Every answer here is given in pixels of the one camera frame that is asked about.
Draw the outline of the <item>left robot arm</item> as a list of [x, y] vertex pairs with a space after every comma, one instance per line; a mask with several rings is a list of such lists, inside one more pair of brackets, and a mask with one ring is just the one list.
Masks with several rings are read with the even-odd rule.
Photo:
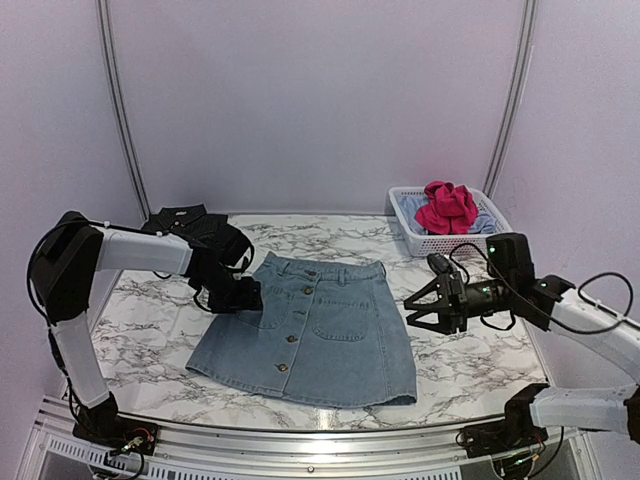
[[179, 276], [196, 297], [207, 297], [198, 305], [204, 311], [259, 311], [260, 283], [246, 273], [254, 256], [251, 240], [227, 215], [210, 213], [202, 204], [164, 207], [139, 228], [65, 212], [34, 247], [26, 286], [67, 383], [74, 436], [115, 447], [140, 438], [147, 450], [157, 434], [155, 424], [121, 416], [101, 371], [92, 340], [97, 316], [105, 309], [91, 306], [96, 275], [139, 271]]

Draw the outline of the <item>black pinstriped shirt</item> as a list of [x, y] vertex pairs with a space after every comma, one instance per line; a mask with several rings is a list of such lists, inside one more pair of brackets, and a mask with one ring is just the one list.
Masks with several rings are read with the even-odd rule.
[[216, 233], [227, 221], [226, 214], [209, 213], [203, 204], [163, 207], [149, 216], [141, 230], [153, 234], [161, 232], [197, 239]]

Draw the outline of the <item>grey denim jeans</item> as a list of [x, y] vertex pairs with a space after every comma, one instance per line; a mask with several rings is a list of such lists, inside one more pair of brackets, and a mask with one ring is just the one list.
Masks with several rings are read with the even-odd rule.
[[268, 253], [262, 311], [214, 318], [186, 363], [217, 383], [315, 407], [417, 402], [410, 338], [382, 262]]

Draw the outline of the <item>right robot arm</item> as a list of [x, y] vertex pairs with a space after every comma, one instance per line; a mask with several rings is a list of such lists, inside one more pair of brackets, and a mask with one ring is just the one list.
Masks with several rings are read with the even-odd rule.
[[639, 440], [639, 325], [557, 275], [535, 273], [521, 233], [489, 236], [479, 251], [488, 279], [471, 282], [452, 257], [428, 255], [434, 279], [408, 297], [409, 325], [442, 335], [462, 333], [471, 319], [486, 324], [508, 313], [523, 321], [551, 375], [506, 401], [499, 421], [465, 427], [469, 457], [522, 448], [546, 439], [550, 427], [614, 432]]

